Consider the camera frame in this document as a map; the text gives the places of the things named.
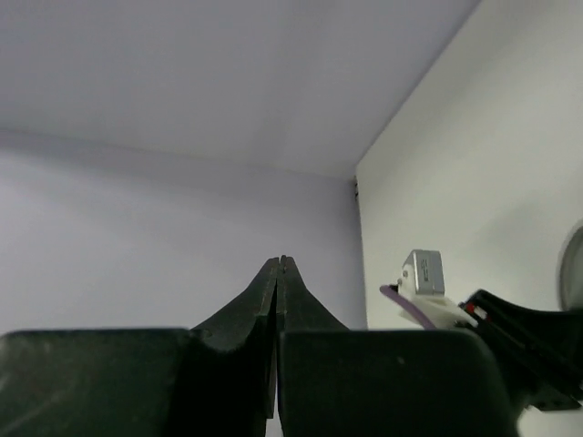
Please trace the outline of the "white grey headphones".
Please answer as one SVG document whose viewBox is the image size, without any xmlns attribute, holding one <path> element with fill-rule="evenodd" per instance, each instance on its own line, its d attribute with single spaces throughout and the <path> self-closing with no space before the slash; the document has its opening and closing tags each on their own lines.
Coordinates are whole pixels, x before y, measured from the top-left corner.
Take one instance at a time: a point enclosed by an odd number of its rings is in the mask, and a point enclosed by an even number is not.
<svg viewBox="0 0 583 437">
<path fill-rule="evenodd" d="M 582 309 L 582 220 L 569 231 L 557 264 L 557 298 L 562 310 Z"/>
</svg>

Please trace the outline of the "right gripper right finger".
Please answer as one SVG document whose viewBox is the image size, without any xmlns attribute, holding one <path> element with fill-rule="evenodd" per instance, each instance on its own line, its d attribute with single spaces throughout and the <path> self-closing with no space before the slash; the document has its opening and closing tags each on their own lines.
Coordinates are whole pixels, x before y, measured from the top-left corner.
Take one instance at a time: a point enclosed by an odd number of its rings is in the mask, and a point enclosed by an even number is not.
<svg viewBox="0 0 583 437">
<path fill-rule="evenodd" d="M 349 329 L 308 290 L 296 261 L 277 276 L 278 413 L 285 436 L 334 436 L 334 344 Z"/>
</svg>

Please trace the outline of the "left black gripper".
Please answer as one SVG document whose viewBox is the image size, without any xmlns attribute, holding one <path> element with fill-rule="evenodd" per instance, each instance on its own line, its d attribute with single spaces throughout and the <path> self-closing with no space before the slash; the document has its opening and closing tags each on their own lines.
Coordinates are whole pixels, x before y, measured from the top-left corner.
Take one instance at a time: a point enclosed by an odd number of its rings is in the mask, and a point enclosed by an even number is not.
<svg viewBox="0 0 583 437">
<path fill-rule="evenodd" d="M 531 310 L 478 290 L 459 304 L 493 352 L 517 413 L 582 408 L 582 311 Z"/>
</svg>

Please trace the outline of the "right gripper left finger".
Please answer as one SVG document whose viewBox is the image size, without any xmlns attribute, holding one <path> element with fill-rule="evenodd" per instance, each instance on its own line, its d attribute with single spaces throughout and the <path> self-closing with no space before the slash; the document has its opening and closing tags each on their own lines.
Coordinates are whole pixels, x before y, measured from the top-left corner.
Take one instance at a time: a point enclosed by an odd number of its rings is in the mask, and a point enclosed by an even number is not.
<svg viewBox="0 0 583 437">
<path fill-rule="evenodd" d="M 267 419 L 274 414 L 279 260 L 268 259 L 247 288 L 193 331 L 210 367 Z"/>
</svg>

